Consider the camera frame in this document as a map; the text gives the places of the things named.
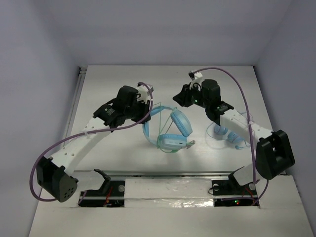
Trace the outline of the light blue headphones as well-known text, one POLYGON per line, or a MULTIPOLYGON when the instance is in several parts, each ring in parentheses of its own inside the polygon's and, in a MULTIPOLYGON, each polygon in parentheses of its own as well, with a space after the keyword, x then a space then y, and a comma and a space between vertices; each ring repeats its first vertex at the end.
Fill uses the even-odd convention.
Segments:
POLYGON ((145 138, 153 144, 157 149, 165 153, 176 153, 181 149, 188 149, 195 145, 195 140, 188 140, 193 129, 186 115, 177 109, 177 107, 155 104, 150 112, 151 117, 158 115, 158 134, 156 138, 150 136, 150 126, 146 122, 143 124, 143 134, 145 138), (165 124, 161 123, 162 111, 169 110, 170 115, 166 119, 165 124))

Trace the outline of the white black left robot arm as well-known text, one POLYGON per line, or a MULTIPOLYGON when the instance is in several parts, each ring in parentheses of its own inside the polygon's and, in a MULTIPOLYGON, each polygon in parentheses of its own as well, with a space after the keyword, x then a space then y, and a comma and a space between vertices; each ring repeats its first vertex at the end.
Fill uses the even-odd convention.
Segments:
POLYGON ((124 85, 117 96, 100 106, 82 132, 67 137, 47 148, 33 165, 29 185, 33 192, 33 178, 46 190, 50 201, 65 202, 76 191, 78 180, 72 176, 82 159, 105 137, 150 120, 153 108, 152 85, 140 82, 137 87, 124 85))

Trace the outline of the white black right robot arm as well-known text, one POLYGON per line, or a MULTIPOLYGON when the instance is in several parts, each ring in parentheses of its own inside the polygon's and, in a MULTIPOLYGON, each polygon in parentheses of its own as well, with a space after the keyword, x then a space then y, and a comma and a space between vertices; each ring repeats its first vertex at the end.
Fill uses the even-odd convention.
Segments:
POLYGON ((204 108, 212 122, 236 133, 253 148, 252 163, 229 175, 228 188, 233 194, 241 193, 249 183, 272 180, 294 165, 288 135, 282 130, 266 129, 241 115, 222 100, 217 81, 206 79, 201 84, 185 84, 173 100, 182 107, 204 108))

